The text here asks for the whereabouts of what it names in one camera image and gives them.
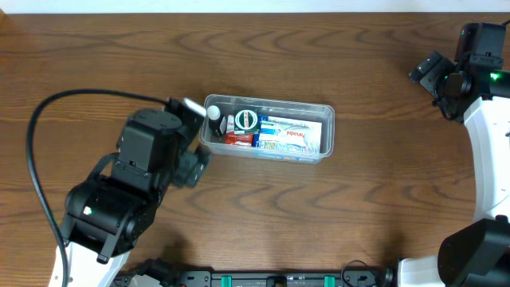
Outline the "green box round logo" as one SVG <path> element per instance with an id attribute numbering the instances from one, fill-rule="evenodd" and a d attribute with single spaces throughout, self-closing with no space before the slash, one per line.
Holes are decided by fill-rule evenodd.
<path id="1" fill-rule="evenodd" d="M 257 134 L 260 130 L 258 111 L 245 108 L 234 113 L 235 134 Z"/>

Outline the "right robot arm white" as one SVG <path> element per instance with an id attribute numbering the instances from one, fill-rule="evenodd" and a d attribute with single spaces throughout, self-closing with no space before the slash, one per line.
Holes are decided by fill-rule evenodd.
<path id="1" fill-rule="evenodd" d="M 409 74 L 442 116 L 463 124 L 473 151 L 476 203 L 471 225 L 448 236 L 436 255 L 402 259 L 392 286 L 509 284 L 509 73 L 503 69 L 508 23 L 469 23 L 450 61 L 432 52 Z"/>

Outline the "red medicine sachet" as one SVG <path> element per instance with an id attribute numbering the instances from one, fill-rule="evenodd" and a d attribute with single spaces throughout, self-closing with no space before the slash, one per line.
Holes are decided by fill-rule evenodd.
<path id="1" fill-rule="evenodd" d="M 251 147 L 253 145 L 253 134 L 236 134 L 234 131 L 234 115 L 228 115 L 224 144 Z"/>

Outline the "small dark bottle white cap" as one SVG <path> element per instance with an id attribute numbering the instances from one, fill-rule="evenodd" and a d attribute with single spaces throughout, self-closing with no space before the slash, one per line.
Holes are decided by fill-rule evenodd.
<path id="1" fill-rule="evenodd" d="M 208 126 L 214 136 L 222 137 L 226 132 L 227 119 L 216 105 L 207 108 Z"/>

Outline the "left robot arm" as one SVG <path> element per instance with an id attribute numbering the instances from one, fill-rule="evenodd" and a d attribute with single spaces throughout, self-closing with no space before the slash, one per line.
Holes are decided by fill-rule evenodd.
<path id="1" fill-rule="evenodd" d="M 197 185 L 211 155 L 188 147 L 205 118 L 201 106 L 147 108 L 127 118 L 117 151 L 65 200 L 61 233 L 69 285 L 110 285 L 154 222 L 168 187 Z"/>

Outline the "clear plastic container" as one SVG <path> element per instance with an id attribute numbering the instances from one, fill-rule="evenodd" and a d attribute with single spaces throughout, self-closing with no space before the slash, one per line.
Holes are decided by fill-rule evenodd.
<path id="1" fill-rule="evenodd" d="M 309 153 L 304 151 L 277 151 L 261 147 L 228 145 L 223 137 L 218 138 L 214 136 L 208 124 L 204 123 L 200 131 L 199 141 L 214 154 L 301 163 L 319 163 L 333 152 L 335 110 L 329 105 L 218 94 L 211 94 L 205 99 L 204 106 L 209 107 L 211 105 L 218 106 L 224 115 L 233 115 L 237 110 L 251 108 L 256 109 L 263 116 L 307 120 L 322 124 L 320 150 L 317 153 Z"/>

